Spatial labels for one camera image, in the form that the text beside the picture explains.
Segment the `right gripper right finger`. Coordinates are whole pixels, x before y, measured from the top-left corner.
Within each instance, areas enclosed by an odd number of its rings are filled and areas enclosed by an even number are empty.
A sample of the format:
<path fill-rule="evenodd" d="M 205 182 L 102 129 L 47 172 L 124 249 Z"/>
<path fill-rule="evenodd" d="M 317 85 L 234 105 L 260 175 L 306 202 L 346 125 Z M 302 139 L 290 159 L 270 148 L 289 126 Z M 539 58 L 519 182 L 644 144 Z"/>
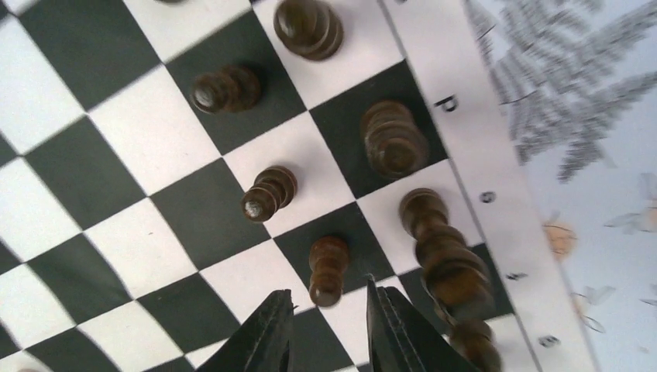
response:
<path fill-rule="evenodd" d="M 475 371 L 395 287 L 369 279 L 366 324 L 373 371 Z"/>

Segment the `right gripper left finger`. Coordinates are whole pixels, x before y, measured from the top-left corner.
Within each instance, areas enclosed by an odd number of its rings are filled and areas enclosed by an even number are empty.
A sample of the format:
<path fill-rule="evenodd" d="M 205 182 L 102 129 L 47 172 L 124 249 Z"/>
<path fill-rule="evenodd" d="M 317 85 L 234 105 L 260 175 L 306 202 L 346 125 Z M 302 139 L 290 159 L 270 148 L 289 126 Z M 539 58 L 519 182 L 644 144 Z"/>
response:
<path fill-rule="evenodd" d="M 292 371 L 291 290 L 272 291 L 198 371 Z"/>

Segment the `dark pawn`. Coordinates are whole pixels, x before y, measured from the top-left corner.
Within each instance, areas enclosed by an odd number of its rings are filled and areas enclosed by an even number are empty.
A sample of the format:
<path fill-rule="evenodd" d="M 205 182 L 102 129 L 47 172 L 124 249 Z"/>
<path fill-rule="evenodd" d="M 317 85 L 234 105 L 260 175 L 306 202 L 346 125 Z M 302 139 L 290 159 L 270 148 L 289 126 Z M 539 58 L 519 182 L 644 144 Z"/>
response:
<path fill-rule="evenodd" d="M 336 305 L 342 297 L 344 273 L 349 265 L 349 247 L 336 236 L 316 240 L 308 258 L 311 268 L 308 290 L 312 302 L 321 308 Z"/>

